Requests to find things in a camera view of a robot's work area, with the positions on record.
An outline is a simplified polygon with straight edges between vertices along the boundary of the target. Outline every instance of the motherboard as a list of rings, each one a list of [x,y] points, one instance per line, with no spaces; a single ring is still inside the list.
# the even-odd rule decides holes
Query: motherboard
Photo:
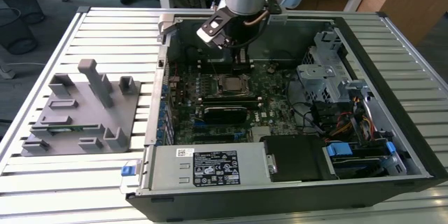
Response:
[[[249,72],[229,75],[215,65],[204,73],[199,65],[171,64],[175,144],[257,142],[265,135],[297,134],[285,99],[291,69],[255,62]]]

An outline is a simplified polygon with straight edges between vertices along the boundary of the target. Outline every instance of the blue clip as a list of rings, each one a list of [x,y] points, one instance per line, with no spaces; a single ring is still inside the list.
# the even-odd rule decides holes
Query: blue clip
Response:
[[[121,167],[121,176],[128,177],[128,176],[135,176],[135,166],[124,166]]]
[[[353,154],[348,143],[332,143],[331,145],[327,146],[327,152],[331,157]]]
[[[392,142],[387,142],[387,143],[385,143],[385,146],[387,146],[387,148],[389,149],[391,154],[392,154],[393,152],[396,152],[397,149],[395,148],[395,145],[393,145]]]

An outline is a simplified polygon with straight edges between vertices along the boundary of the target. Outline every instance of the black plastic cover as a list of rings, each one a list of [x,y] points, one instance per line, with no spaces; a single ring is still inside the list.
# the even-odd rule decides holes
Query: black plastic cover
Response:
[[[268,155],[273,155],[277,173],[272,182],[332,180],[324,156],[324,141],[315,135],[264,136]]]

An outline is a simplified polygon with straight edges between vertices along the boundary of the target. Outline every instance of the sticker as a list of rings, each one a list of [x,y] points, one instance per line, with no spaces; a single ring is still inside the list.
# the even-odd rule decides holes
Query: sticker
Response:
[[[176,149],[176,157],[192,157],[195,149]]]
[[[193,153],[193,185],[196,187],[239,184],[240,169],[236,151]]]

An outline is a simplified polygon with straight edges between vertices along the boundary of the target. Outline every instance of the aluminum table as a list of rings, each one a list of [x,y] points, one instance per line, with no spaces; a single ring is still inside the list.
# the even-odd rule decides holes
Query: aluminum table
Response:
[[[143,157],[163,13],[211,14],[207,10],[91,8],[77,13],[0,143],[0,223],[152,223],[120,192],[121,166]],[[448,167],[448,85],[389,22],[369,13],[297,12],[343,16],[436,155]],[[111,81],[129,75],[143,82],[131,151],[21,157],[21,143],[51,94],[55,73],[77,72],[83,58],[97,61]],[[359,67],[348,57],[359,73]],[[448,183],[400,195],[369,208],[209,220],[207,223],[447,223]]]

